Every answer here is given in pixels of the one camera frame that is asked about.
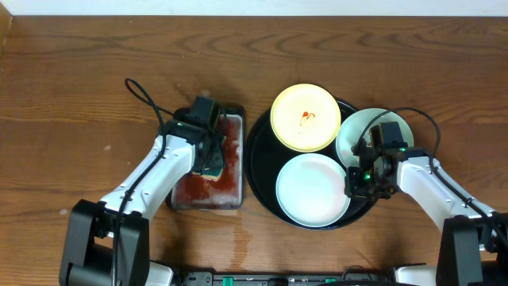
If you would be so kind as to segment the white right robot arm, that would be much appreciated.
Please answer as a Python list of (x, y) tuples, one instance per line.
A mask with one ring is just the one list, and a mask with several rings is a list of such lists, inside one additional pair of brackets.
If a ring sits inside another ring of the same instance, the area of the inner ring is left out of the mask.
[(423, 148), (370, 150), (346, 170), (345, 193), (377, 201), (401, 191), (441, 232), (435, 266), (394, 270), (397, 285), (505, 285), (507, 215), (468, 194)]

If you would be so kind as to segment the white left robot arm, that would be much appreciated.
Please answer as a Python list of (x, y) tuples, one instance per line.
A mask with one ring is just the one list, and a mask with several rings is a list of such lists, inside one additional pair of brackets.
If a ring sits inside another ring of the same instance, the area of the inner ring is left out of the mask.
[(169, 285), (174, 271), (150, 258), (150, 222), (175, 184), (208, 168), (223, 130), (170, 120), (147, 156), (111, 193), (72, 208), (62, 285)]

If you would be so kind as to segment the light blue plate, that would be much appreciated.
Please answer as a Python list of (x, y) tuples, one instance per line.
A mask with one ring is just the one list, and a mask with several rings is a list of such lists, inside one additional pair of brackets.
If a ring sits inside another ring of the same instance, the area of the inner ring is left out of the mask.
[(275, 196), (283, 213), (293, 222), (321, 228), (338, 222), (351, 199), (345, 194), (345, 170), (332, 158), (306, 153), (281, 168)]

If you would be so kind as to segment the green scrubbing sponge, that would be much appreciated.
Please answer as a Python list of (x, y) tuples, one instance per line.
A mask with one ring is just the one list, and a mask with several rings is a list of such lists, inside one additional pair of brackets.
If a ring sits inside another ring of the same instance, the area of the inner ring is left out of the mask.
[(202, 166), (192, 172), (193, 175), (202, 176), (208, 180), (217, 181), (220, 179), (225, 167), (225, 154), (223, 143), (226, 136), (219, 134), (214, 138), (209, 160)]

